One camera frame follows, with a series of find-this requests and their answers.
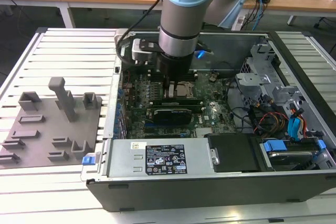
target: cable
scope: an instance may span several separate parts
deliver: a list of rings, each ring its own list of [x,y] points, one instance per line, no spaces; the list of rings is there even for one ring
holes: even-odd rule
[[[14,0],[10,0],[11,2],[13,2],[13,4],[14,5],[16,5],[16,6],[18,6],[17,5],[17,3],[15,3],[14,2]],[[32,24],[34,24],[35,25],[35,23],[34,23],[34,21],[22,10],[22,13],[30,20],[30,22],[32,23]]]
[[[22,12],[22,10],[23,10],[23,6],[22,6],[22,8],[20,9],[19,17],[17,18],[17,31],[19,32],[19,34],[20,34],[22,37],[24,37],[24,38],[26,38],[26,39],[31,39],[30,37],[28,37],[28,36],[22,34],[21,31],[20,31],[20,17],[21,17],[21,12]]]
[[[336,47],[336,43],[335,43],[335,45],[333,45],[333,47],[330,49],[329,54],[331,54],[331,52],[335,49],[335,47]]]
[[[258,13],[258,18],[257,18],[257,21],[255,22],[255,24],[254,24],[254,26],[253,26],[253,28],[252,28],[252,31],[254,31],[255,29],[256,29],[256,27],[257,27],[257,25],[259,24],[259,21],[260,21],[260,17],[261,17],[261,14],[262,14],[262,1],[261,0],[259,0],[259,5],[260,5],[260,13]]]
[[[322,22],[325,23],[326,25],[330,26],[331,28],[336,29],[336,27],[334,27],[334,26],[330,25],[329,23],[327,23],[324,19],[322,20]]]
[[[8,74],[6,74],[6,73],[3,73],[3,72],[0,72],[0,74],[3,74],[4,76],[8,76]]]
[[[126,60],[124,57],[122,57],[120,55],[120,51],[121,51],[121,43],[123,42],[123,40],[125,39],[125,37],[127,36],[127,34],[133,30],[141,21],[143,21],[147,15],[155,8],[156,5],[158,5],[158,3],[160,2],[160,0],[156,0],[155,3],[142,15],[142,17],[135,22],[130,28],[127,29],[127,31],[121,36],[121,38],[118,40],[117,45],[116,45],[116,53],[118,58],[125,64],[128,65],[133,65],[133,66],[140,66],[140,65],[135,65],[132,62]]]
[[[246,18],[246,21],[243,23],[243,25],[242,25],[242,27],[241,27],[241,28],[244,28],[244,27],[245,27],[245,30],[246,30],[247,25],[248,25],[249,23],[255,21],[256,18],[259,18],[259,19],[257,20],[257,22],[256,22],[257,24],[255,25],[255,28],[256,28],[256,26],[259,24],[260,20],[261,20],[261,19],[263,18],[263,16],[264,16],[264,12],[265,12],[265,10],[267,9],[268,4],[264,4],[264,3],[262,3],[261,0],[255,0],[255,1],[256,1],[256,4],[255,4],[255,6],[254,6],[252,12],[249,13],[249,15],[248,15],[247,18]]]

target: warning label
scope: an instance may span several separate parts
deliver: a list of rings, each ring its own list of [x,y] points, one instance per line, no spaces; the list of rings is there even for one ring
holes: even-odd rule
[[[146,146],[148,175],[187,174],[184,145]]]

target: metal slat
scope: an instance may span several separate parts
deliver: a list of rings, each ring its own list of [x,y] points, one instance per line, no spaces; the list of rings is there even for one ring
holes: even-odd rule
[[[2,106],[20,106],[18,100],[20,99],[21,95],[14,95],[12,97],[5,97],[3,98]],[[40,98],[56,98],[55,95],[39,95]],[[82,95],[74,95],[73,97],[82,97]],[[107,105],[109,103],[109,96],[108,95],[100,95],[102,98],[102,104]]]
[[[106,69],[113,68],[113,61],[82,62],[82,61],[45,61],[27,62],[23,65],[24,69]]]
[[[278,34],[281,39],[305,39],[302,34]]]
[[[293,56],[318,56],[321,57],[316,50],[289,50]]]
[[[57,36],[45,36],[41,40],[42,42],[114,42],[114,38],[111,37],[57,37]]]
[[[67,86],[101,86],[110,85],[112,77],[65,77]],[[13,81],[14,86],[48,86],[49,77],[24,77]]]
[[[305,71],[310,81],[314,84],[317,90],[321,93],[329,107],[333,112],[336,112],[336,71],[327,62],[326,58],[318,51],[310,39],[298,38],[294,35],[287,38],[285,35],[280,35],[282,41],[293,54],[294,58]],[[280,65],[287,81],[290,85],[295,85],[293,78],[287,72],[283,65]]]
[[[40,69],[21,70],[19,77],[110,77],[114,69]]]
[[[77,30],[61,30],[61,31],[52,31],[48,30],[45,33],[45,36],[76,36],[76,37],[114,37],[116,32],[114,31],[77,31]]]
[[[300,62],[325,62],[322,57],[318,56],[294,56],[298,63]]]
[[[328,70],[328,69],[332,69],[331,65],[329,63],[326,62],[299,62],[300,67],[303,70],[316,70],[316,71],[321,71],[321,69],[324,70]],[[286,67],[284,65],[280,65],[279,66],[280,69],[285,70]]]
[[[335,92],[336,95],[336,85],[325,85],[325,84],[315,84],[315,87],[320,93],[331,93]]]
[[[115,61],[117,55],[31,55],[28,61]]]
[[[104,128],[106,118],[99,118],[98,127]],[[0,118],[0,131],[10,131],[15,119],[1,119]]]
[[[114,42],[41,42],[37,48],[115,48]]]
[[[0,118],[16,118],[21,107],[14,107],[14,108],[0,108]],[[107,113],[107,106],[102,106],[100,109],[100,115],[106,116]]]
[[[309,41],[307,41],[307,39],[305,37],[301,38],[282,38],[282,41],[286,44],[286,45],[293,45],[293,44],[297,44],[297,45],[311,45],[311,43],[309,43]]]
[[[70,90],[73,95],[83,95],[86,92],[94,92],[96,95],[109,94],[110,86],[67,86],[66,90]],[[36,86],[21,86],[9,88],[6,92],[7,95],[21,95],[22,92],[30,92],[34,90],[38,95],[55,95],[55,92],[51,91],[48,87],[36,87]]]
[[[289,50],[316,50],[315,47],[310,45],[286,45]]]
[[[35,55],[112,55],[112,48],[37,48]]]
[[[289,76],[289,73],[286,69],[282,70],[283,74],[285,76]],[[317,69],[306,69],[304,71],[306,75],[310,77],[335,77],[336,78],[336,72],[332,69],[325,69],[323,71],[317,70]]]

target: black cable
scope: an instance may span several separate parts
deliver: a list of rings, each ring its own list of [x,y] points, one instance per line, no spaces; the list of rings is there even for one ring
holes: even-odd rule
[[[260,18],[258,20],[258,23],[259,23],[264,16],[264,12],[267,9],[268,4],[260,3],[260,0],[255,0],[255,1],[256,1],[256,4],[255,4],[252,12],[249,13],[249,15],[247,16],[246,21],[243,23],[243,25],[241,27],[242,29],[245,27],[245,30],[246,30],[248,24],[255,21],[258,18],[258,16],[260,15]],[[259,10],[260,10],[260,5],[262,5],[262,11],[261,11],[261,14],[258,14]]]
[[[143,21],[147,15],[155,8],[156,5],[158,5],[158,3],[160,2],[161,0],[156,0],[155,3],[142,15],[142,17],[137,21],[135,22],[130,28],[127,29],[127,31],[121,36],[121,38],[118,40],[117,42],[117,45],[116,45],[116,53],[117,53],[117,56],[118,58],[125,64],[128,64],[128,65],[134,65],[134,66],[140,66],[140,65],[135,65],[133,64],[132,62],[126,60],[124,57],[122,57],[120,55],[120,51],[121,51],[121,43],[123,42],[123,40],[125,39],[125,37],[127,36],[127,34],[133,30],[141,21]]]
[[[8,74],[6,74],[6,73],[3,73],[3,72],[0,72],[0,74],[3,74],[4,76],[8,76]]]
[[[220,28],[220,29],[222,29],[222,30],[225,30],[223,27],[220,27],[220,26],[216,26],[216,25],[213,25],[213,24],[207,24],[207,23],[203,23],[203,27],[202,27],[202,29],[204,29],[204,27],[205,26],[215,26],[215,27],[217,27],[217,28]]]
[[[324,22],[326,25],[330,26],[331,28],[336,29],[336,27],[334,27],[334,26],[330,25],[329,23],[327,23],[327,22],[325,21],[325,19],[323,19],[322,22]]]
[[[16,5],[16,6],[18,6],[17,5],[17,3],[14,1],[14,0],[10,0],[14,5]],[[28,18],[29,20],[30,20],[30,22],[34,25],[34,26],[36,26],[35,25],[35,23],[34,23],[34,21],[23,11],[23,7],[21,8],[21,12],[26,16],[26,18]]]
[[[330,49],[329,54],[331,54],[331,52],[335,49],[335,47],[336,47],[336,43],[335,43],[335,45],[333,45],[333,47]]]
[[[260,9],[260,5],[259,5],[259,0],[255,0],[255,1],[256,1],[256,4],[255,4],[252,12],[248,15],[248,17],[246,18],[246,21],[244,22],[244,24],[241,28],[244,28],[245,26],[247,26],[250,22],[255,20],[255,18],[257,17],[257,13],[258,13],[258,10]]]

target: aluminum extrusion table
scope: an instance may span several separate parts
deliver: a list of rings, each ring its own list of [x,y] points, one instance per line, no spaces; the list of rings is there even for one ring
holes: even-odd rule
[[[53,97],[49,78],[62,76],[74,95],[95,92],[103,98],[96,145],[96,150],[101,149],[110,83],[115,66],[120,66],[113,37],[114,29],[36,33],[0,88],[0,141],[6,139],[19,111],[19,95],[36,91],[41,97]],[[0,170],[0,223],[269,223],[277,218],[285,223],[326,224],[336,220],[336,189],[302,203],[110,213],[81,181],[81,169],[74,165]]]

